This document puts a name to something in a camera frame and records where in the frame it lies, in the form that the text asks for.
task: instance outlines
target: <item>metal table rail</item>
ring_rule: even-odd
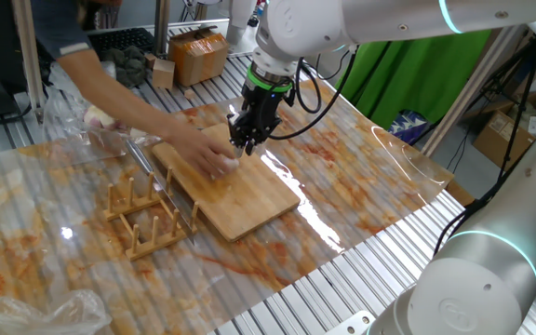
[[[168,34],[193,28],[195,24],[169,25]],[[181,85],[171,91],[153,87],[151,74],[137,89],[156,108],[177,112],[239,96],[250,64],[250,56],[229,58],[221,76],[191,87],[195,92],[191,100],[183,95],[188,88]],[[16,98],[21,109],[29,103],[26,94]],[[0,152],[42,141],[42,129],[33,113],[21,121],[0,126]],[[213,333],[324,334],[361,311],[368,318],[364,321],[372,322],[415,283],[430,261],[443,227],[462,210],[444,191],[433,203],[343,252]],[[341,333],[348,333],[347,327],[342,329]],[[536,335],[535,306],[518,334]]]

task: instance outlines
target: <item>food item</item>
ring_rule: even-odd
[[[101,127],[113,130],[119,127],[119,122],[107,115],[97,106],[90,106],[84,114],[84,122],[93,127]]]
[[[222,162],[224,162],[224,164],[229,168],[227,171],[223,171],[223,173],[229,174],[239,168],[239,161],[237,159],[231,159],[223,156]]]

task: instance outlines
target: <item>white robotic arm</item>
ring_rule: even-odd
[[[229,115],[231,143],[238,155],[251,154],[255,146],[274,138],[271,134],[281,122],[278,103],[292,104],[295,98],[291,78],[301,57],[344,45],[534,21],[536,0],[271,0],[242,89],[244,104]]]
[[[342,45],[534,22],[536,0],[271,0],[264,12],[260,48],[296,60]]]
[[[245,102],[229,117],[232,144],[250,154],[271,137],[280,123],[278,103],[293,103],[287,92],[300,57],[534,21],[536,0],[271,0],[243,87]],[[368,335],[512,335],[535,296],[536,142]]]

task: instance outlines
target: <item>green backdrop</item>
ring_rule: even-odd
[[[384,129],[405,109],[437,122],[461,93],[489,34],[392,42],[370,80],[387,42],[362,45],[342,95],[363,115],[373,113],[371,120]]]

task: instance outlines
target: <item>hand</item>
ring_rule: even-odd
[[[208,180],[212,180],[213,177],[219,179],[223,171],[229,170],[221,157],[224,155],[235,159],[235,155],[229,149],[190,126],[181,124],[173,129],[173,133],[166,141],[202,176]]]

